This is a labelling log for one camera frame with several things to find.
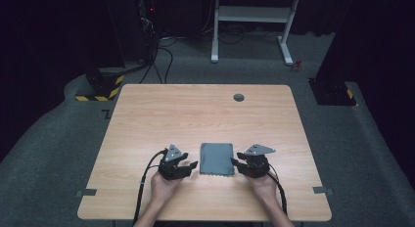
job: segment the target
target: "yellow and black hazard tape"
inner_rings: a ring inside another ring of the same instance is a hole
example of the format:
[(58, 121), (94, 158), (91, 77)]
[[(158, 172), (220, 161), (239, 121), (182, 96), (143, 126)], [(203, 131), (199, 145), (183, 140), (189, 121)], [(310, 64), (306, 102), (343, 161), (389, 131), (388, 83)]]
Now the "yellow and black hazard tape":
[(124, 79), (124, 75), (118, 77), (115, 81), (115, 85), (113, 86), (113, 90), (111, 90), (110, 94), (108, 96), (102, 96), (102, 95), (76, 95), (76, 100), (80, 102), (89, 102), (89, 101), (99, 101), (99, 102), (107, 102), (112, 101), (116, 94), (119, 91), (119, 87), (121, 85), (122, 80)]

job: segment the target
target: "forearm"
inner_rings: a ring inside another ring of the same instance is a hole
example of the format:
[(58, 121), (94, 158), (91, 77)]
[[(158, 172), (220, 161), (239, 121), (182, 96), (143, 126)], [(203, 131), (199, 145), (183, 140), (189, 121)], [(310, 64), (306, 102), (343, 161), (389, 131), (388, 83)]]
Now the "forearm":
[(278, 204), (277, 199), (261, 199), (260, 202), (274, 224), (274, 227), (294, 227), (293, 222), (291, 222)]
[(134, 227), (152, 227), (162, 208), (161, 202), (150, 201), (144, 213), (138, 218)]

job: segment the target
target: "wooden table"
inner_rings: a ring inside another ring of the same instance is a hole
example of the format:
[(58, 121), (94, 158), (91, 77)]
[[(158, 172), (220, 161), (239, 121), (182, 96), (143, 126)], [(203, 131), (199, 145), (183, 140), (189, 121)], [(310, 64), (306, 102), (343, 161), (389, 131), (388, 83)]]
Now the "wooden table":
[[(237, 102), (235, 94), (245, 100)], [(276, 149), (266, 155), (286, 192), (293, 221), (331, 218), (291, 89), (284, 85), (124, 85), (82, 198), (82, 219), (132, 219), (141, 176), (150, 158), (174, 144), (200, 160), (202, 143), (232, 143), (234, 155), (252, 144)], [(161, 156), (154, 164), (159, 164)], [(246, 178), (202, 175), (199, 165), (182, 182), (159, 220), (265, 221)], [(151, 197), (149, 170), (141, 210)]]

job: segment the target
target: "person's left hand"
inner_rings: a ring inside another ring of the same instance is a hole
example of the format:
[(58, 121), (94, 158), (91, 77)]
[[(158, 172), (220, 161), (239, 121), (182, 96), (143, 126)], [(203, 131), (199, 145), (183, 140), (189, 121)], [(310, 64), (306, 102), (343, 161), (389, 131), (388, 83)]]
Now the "person's left hand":
[(165, 204), (173, 196), (182, 180), (166, 180), (159, 172), (156, 172), (152, 178), (152, 201)]

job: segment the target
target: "dark background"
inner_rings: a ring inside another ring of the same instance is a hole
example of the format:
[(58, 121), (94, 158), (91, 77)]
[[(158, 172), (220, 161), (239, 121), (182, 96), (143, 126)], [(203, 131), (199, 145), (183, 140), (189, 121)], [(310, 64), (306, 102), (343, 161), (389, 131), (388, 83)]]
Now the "dark background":
[[(193, 18), (187, 20), (183, 17), (184, 11), (180, 18), (170, 14), (164, 20), (179, 19), (203, 25), (210, 0), (196, 1), (202, 7), (198, 16), (192, 14)], [(261, 6), (291, 3), (291, 0), (221, 1)], [(332, 58), (324, 62), (332, 62), (335, 64), (332, 67), (347, 73), (345, 80), (358, 83), (381, 133), (412, 186), (415, 184), (410, 175), (415, 173), (411, 165), (415, 136), (413, 1), (300, 0), (292, 28), (293, 34), (338, 33), (337, 45), (329, 50)], [(91, 7), (99, 6), (94, 3), (98, 2), (91, 2)], [(186, 3), (193, 7), (197, 4), (195, 0), (169, 0), (172, 8), (194, 11)], [(1, 159), (33, 122), (63, 101), (65, 85), (85, 73), (88, 65), (82, 60), (91, 61), (90, 57), (79, 58), (73, 49), (73, 36), (68, 36), (69, 15), (73, 15), (70, 0), (0, 0)], [(72, 28), (83, 30), (83, 27)], [(109, 26), (103, 32), (108, 34), (111, 30)]]

